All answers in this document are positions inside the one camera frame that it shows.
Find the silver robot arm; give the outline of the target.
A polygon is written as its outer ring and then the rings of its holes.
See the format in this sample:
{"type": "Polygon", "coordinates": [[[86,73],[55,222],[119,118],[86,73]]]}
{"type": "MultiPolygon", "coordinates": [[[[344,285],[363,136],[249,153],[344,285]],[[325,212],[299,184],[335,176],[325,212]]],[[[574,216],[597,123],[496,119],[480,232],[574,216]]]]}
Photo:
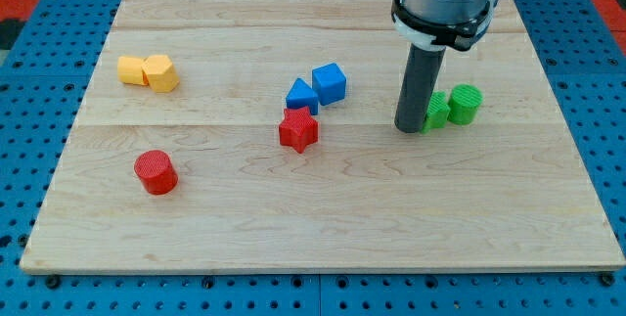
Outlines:
{"type": "Polygon", "coordinates": [[[396,30],[428,52],[469,50],[486,33],[499,0],[392,0],[396,30]]]}

